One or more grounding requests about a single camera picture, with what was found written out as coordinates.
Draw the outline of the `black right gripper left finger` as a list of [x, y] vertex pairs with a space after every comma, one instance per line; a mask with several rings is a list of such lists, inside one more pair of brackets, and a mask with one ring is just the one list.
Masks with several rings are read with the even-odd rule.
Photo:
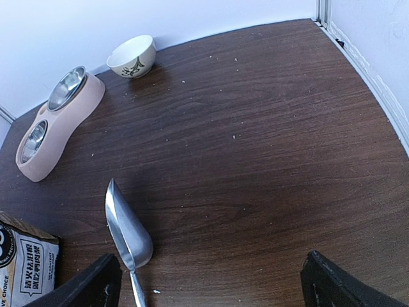
[[122, 270], [114, 254], [104, 254], [87, 269], [28, 306], [117, 306]]

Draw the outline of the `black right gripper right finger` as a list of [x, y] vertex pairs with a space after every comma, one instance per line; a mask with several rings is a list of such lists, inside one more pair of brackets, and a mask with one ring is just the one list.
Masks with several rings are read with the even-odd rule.
[[354, 278], [316, 250], [308, 253], [300, 279], [306, 306], [405, 305]]

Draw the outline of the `pet food bag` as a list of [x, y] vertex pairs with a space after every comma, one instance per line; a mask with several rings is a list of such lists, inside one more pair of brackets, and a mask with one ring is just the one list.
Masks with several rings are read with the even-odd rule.
[[59, 243], [1, 212], [1, 306], [25, 306], [55, 289]]

